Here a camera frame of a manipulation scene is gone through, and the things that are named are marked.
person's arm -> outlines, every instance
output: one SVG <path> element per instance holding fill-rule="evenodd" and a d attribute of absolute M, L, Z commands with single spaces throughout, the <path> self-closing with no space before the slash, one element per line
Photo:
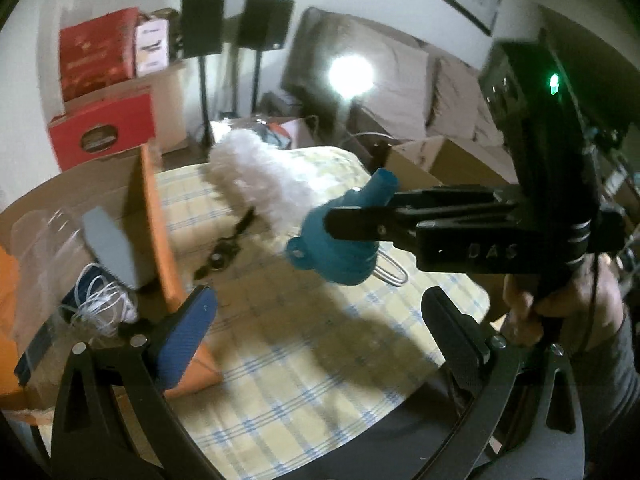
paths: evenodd
<path fill-rule="evenodd" d="M 507 276 L 504 301 L 511 307 L 502 327 L 504 336 L 530 346 L 542 338 L 540 316 L 562 317 L 560 344 L 569 352 L 580 398 L 587 459 L 607 463 L 621 449 L 616 443 L 632 430 L 638 414 L 640 379 L 634 367 L 632 333 L 618 283 L 600 257 L 593 323 L 589 311 L 593 293 L 593 257 L 562 289 L 534 304 L 531 294 Z"/>

gray flat object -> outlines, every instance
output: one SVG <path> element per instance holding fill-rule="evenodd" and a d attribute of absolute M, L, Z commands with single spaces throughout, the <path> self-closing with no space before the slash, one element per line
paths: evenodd
<path fill-rule="evenodd" d="M 96 207 L 82 215 L 84 240 L 107 272 L 132 290 L 156 277 L 152 259 L 135 250 L 107 212 Z"/>

fluffy white object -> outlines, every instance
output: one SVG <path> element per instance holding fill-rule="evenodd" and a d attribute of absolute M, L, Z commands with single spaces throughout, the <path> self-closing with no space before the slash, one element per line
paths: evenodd
<path fill-rule="evenodd" d="M 233 130 L 213 146 L 209 166 L 216 179 L 235 187 L 275 233 L 299 227 L 322 202 L 318 191 L 335 184 L 316 168 L 260 140 L 251 130 Z"/>

green led light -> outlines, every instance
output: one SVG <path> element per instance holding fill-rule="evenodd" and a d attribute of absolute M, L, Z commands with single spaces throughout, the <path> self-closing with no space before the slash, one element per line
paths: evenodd
<path fill-rule="evenodd" d="M 553 74 L 549 79 L 549 88 L 551 88 L 551 95 L 556 95 L 560 89 L 560 76 Z"/>

black speaker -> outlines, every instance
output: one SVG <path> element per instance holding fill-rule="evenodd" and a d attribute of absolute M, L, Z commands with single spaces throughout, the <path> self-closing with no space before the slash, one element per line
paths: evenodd
<path fill-rule="evenodd" d="M 222 20 L 225 0 L 182 0 L 184 57 L 222 52 Z"/>
<path fill-rule="evenodd" d="M 282 48 L 292 10 L 292 0 L 245 0 L 238 46 L 260 51 Z"/>

